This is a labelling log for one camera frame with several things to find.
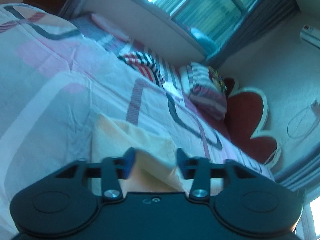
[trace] window sill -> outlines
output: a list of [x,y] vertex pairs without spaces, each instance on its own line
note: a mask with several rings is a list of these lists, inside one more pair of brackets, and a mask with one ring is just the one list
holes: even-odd
[[182,36],[187,42],[189,42],[196,50],[198,50],[203,56],[207,56],[205,49],[197,42],[195,38],[193,38],[187,31],[182,29],[179,25],[177,25],[168,13],[161,10],[159,7],[149,2],[148,0],[131,0],[132,2],[138,4],[157,18],[159,18],[162,22],[168,25],[171,29],[176,31],[180,36]]

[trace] air conditioner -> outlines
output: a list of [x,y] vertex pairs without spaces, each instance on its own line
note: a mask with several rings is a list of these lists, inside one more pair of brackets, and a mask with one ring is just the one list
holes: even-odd
[[300,32],[300,37],[320,49],[320,30],[305,24]]

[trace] wall outlet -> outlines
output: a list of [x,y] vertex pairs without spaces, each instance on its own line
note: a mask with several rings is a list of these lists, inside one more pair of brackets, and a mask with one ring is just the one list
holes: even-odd
[[319,102],[318,102],[317,99],[315,99],[315,100],[312,101],[310,107],[311,107],[312,112],[313,112],[317,117],[320,118],[320,104],[319,104]]

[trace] pink patch on blanket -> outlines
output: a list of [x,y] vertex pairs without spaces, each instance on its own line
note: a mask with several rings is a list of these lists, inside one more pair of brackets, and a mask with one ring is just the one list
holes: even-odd
[[[19,57],[47,78],[59,72],[80,73],[92,78],[99,70],[97,62],[105,57],[100,50],[73,39],[52,41],[39,38],[29,41],[17,49]],[[79,93],[84,86],[73,83],[65,87],[70,93]]]

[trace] bed sheet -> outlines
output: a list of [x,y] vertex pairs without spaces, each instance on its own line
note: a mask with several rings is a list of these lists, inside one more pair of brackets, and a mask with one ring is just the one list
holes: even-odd
[[94,39],[107,51],[113,52],[116,55],[130,51],[145,52],[152,55],[164,80],[171,82],[176,89],[181,90],[180,75],[177,69],[141,42],[133,40],[130,43],[126,43],[112,36],[91,20],[90,13],[70,20],[70,22],[74,24],[85,37]]
[[16,193],[74,160],[91,159],[100,114],[171,137],[190,156],[233,159],[273,179],[269,169],[66,20],[23,4],[1,5],[0,47],[1,239],[17,233],[9,212]]

